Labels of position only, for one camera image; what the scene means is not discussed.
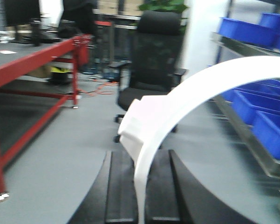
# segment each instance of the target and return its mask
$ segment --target green plant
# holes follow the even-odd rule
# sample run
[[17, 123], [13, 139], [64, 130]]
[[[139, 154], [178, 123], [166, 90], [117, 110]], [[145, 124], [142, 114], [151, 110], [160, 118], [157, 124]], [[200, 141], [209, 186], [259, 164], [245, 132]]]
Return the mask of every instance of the green plant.
[[184, 0], [149, 0], [148, 3], [139, 6], [141, 11], [175, 12], [178, 14], [181, 14], [187, 8]]

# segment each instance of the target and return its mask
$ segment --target black office chair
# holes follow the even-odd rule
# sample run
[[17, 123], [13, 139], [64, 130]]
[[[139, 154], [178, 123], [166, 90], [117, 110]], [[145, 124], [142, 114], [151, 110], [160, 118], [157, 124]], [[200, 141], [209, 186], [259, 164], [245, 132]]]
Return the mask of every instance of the black office chair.
[[[128, 110], [134, 99], [145, 95], [166, 95], [181, 82], [185, 69], [176, 69], [176, 60], [183, 43], [179, 32], [180, 15], [171, 12], [145, 11], [133, 35], [132, 62], [118, 62], [109, 65], [119, 69], [117, 104]], [[122, 90], [123, 68], [130, 64], [128, 87]], [[119, 123], [124, 115], [118, 114]], [[114, 138], [119, 142], [119, 135]]]

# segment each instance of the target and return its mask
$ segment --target red metal frame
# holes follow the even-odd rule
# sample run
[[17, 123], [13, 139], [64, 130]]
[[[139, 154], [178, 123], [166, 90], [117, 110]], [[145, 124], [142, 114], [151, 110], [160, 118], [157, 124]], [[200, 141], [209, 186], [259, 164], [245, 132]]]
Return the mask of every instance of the red metal frame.
[[[59, 110], [59, 108], [65, 103], [66, 100], [71, 99], [73, 100], [73, 105], [77, 105], [77, 70], [79, 62], [79, 50], [81, 48], [86, 48], [88, 42], [89, 36], [76, 36], [0, 66], [1, 87], [51, 61], [73, 64], [72, 95], [24, 91], [4, 91], [14, 94], [58, 98], [59, 100], [26, 133], [24, 133], [22, 137], [13, 146], [11, 146], [4, 155], [0, 154], [0, 193], [6, 191], [3, 168], [18, 154], [23, 146], [25, 146], [25, 144], [29, 140], [31, 140], [32, 137], [49, 121], [49, 119], [52, 118], [52, 116]], [[60, 56], [68, 52], [72, 52], [71, 59], [59, 58]]]

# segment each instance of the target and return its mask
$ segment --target cardboard box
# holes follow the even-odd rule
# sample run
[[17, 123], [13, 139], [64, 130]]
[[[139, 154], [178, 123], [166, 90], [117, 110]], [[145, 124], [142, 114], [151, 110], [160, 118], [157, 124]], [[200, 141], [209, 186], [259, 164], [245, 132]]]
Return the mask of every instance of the cardboard box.
[[124, 4], [127, 5], [127, 4], [138, 4], [138, 5], [141, 5], [144, 3], [144, 0], [125, 0], [124, 1]]
[[[14, 37], [15, 35], [14, 27], [6, 27], [6, 31], [9, 32], [10, 37]], [[30, 36], [31, 33], [32, 33], [31, 26], [29, 24], [18, 25], [18, 34], [20, 37]]]
[[98, 2], [99, 12], [102, 14], [118, 14], [118, 3], [116, 2]]
[[36, 78], [49, 78], [51, 76], [51, 66], [43, 65], [34, 71], [29, 72], [27, 75]]
[[143, 11], [139, 10], [138, 4], [125, 4], [124, 5], [124, 15], [141, 16]]

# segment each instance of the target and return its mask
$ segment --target metal shelf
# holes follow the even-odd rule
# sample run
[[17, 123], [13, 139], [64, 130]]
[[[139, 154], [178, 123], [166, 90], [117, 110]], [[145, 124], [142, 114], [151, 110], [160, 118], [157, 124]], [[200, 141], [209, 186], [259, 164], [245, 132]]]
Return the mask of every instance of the metal shelf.
[[250, 127], [246, 125], [220, 95], [213, 98], [219, 109], [229, 119], [230, 123], [246, 143], [264, 172], [271, 177], [280, 178], [280, 161], [274, 159], [254, 136]]
[[262, 56], [262, 55], [280, 56], [280, 52], [278, 50], [269, 50], [269, 49], [261, 48], [255, 45], [251, 45], [228, 37], [224, 37], [218, 33], [212, 34], [212, 40], [215, 43], [217, 43], [219, 46], [223, 48], [227, 48], [233, 53], [241, 57]]
[[270, 4], [274, 4], [276, 6], [280, 6], [280, 0], [259, 0], [259, 1], [263, 1], [263, 2], [270, 3]]

